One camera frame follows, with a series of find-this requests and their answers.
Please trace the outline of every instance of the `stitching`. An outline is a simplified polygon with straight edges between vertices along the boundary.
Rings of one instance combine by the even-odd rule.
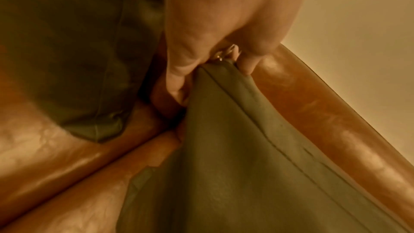
[[[99,100],[98,100],[98,105],[97,105],[98,109],[97,109],[96,114],[94,116],[95,142],[98,141],[98,125],[96,123],[96,118],[98,117],[98,115],[100,114],[100,111],[102,109],[102,100],[104,98],[104,89],[105,89],[105,83],[107,81],[107,75],[108,75],[108,71],[109,71],[109,63],[115,57],[115,54],[116,54],[116,44],[118,42],[119,29],[121,27],[122,19],[124,18],[124,14],[125,14],[125,6],[126,6],[126,0],[122,0],[121,13],[119,15],[119,21],[118,21],[118,24],[116,25],[116,31],[115,31],[115,35],[114,35],[114,39],[113,39],[113,54],[112,54],[112,57],[108,58],[107,65],[105,67],[105,73],[103,74],[104,77],[103,77],[103,80],[102,80],[102,85],[101,85],[101,88],[100,88]]]
[[[342,206],[339,202],[337,202],[333,197],[331,197],[323,188],[321,188],[318,183],[316,183],[316,181],[314,181],[310,176],[308,176],[298,165],[296,165],[292,159],[289,158],[289,156],[287,156],[283,151],[281,151],[277,146],[275,146],[272,141],[268,138],[268,136],[265,134],[265,132],[258,126],[257,122],[254,121],[254,119],[252,119],[250,117],[249,114],[247,114],[247,112],[244,110],[244,108],[234,99],[234,97],[232,97],[231,94],[228,93],[228,91],[222,86],[220,85],[220,83],[203,67],[201,67],[208,76],[210,76],[210,78],[231,98],[231,100],[242,110],[242,112],[254,123],[254,125],[257,127],[257,129],[262,133],[262,135],[266,138],[266,140],[269,142],[269,144],[271,144],[280,154],[282,154],[282,156],[284,156],[294,167],[296,167],[306,178],[308,178],[321,192],[323,192],[329,199],[331,199],[335,204],[337,204],[345,213],[347,213],[351,218],[353,218],[357,223],[359,223],[366,231],[373,233],[369,228],[367,228],[367,226],[365,226],[361,221],[359,221],[351,212],[349,212],[344,206]],[[304,147],[301,147],[303,150],[305,150],[313,159],[315,159],[315,157],[308,152]],[[351,184],[349,184],[345,179],[343,179],[342,177],[340,177],[336,172],[334,172],[331,168],[329,168],[327,165],[323,166],[325,168],[327,168],[329,171],[331,171],[332,173],[334,173],[337,177],[341,178],[343,181],[346,182],[346,184],[348,186],[350,186],[351,188],[353,188],[354,190],[356,190]],[[371,204],[373,204],[375,207],[379,208],[377,205],[375,205],[375,203],[373,203],[370,199],[368,199],[366,196],[364,196],[363,194],[361,194],[363,196],[364,199],[368,200]],[[386,214],[388,216],[388,218],[390,218],[392,221],[394,221],[396,224],[398,224],[402,229],[404,229],[407,233],[410,233],[407,229],[405,229],[404,226],[402,226],[399,222],[397,222],[394,218],[392,218],[389,214],[385,213],[381,208],[379,208],[384,214]]]

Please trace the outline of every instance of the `beige wall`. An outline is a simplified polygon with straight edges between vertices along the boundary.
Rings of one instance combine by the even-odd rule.
[[[306,0],[283,43],[414,164],[414,0]]]

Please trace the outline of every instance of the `skin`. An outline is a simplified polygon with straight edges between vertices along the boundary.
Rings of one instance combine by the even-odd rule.
[[[186,104],[191,73],[236,44],[239,70],[250,75],[290,29],[303,0],[166,0],[166,86]]]

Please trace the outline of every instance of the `brown leather sofa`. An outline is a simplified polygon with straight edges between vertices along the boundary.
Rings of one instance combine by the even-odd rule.
[[[129,179],[158,166],[184,137],[167,94],[161,46],[125,132],[96,144],[48,120],[0,72],[2,233],[113,233]],[[359,185],[414,228],[414,168],[284,46],[253,73],[259,89]]]

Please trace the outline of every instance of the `green fabric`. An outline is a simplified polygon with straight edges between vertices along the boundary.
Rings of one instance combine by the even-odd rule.
[[[196,71],[183,147],[127,195],[118,233],[405,233],[228,62]]]
[[[0,0],[0,52],[33,101],[97,142],[125,127],[163,29],[163,0]]]

